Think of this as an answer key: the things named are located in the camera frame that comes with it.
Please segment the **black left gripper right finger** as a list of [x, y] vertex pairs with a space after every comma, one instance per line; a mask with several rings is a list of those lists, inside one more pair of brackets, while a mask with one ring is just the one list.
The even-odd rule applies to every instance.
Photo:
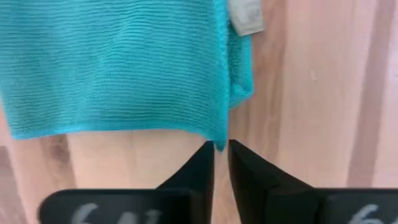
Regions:
[[229, 175], [242, 224], [313, 223], [313, 187], [237, 140], [229, 141]]

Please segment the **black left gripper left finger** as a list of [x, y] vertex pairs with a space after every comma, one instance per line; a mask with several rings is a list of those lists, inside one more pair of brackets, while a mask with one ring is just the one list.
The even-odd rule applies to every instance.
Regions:
[[187, 189], [199, 196], [193, 214], [210, 224], [215, 176], [214, 142], [206, 141], [176, 173], [157, 189]]

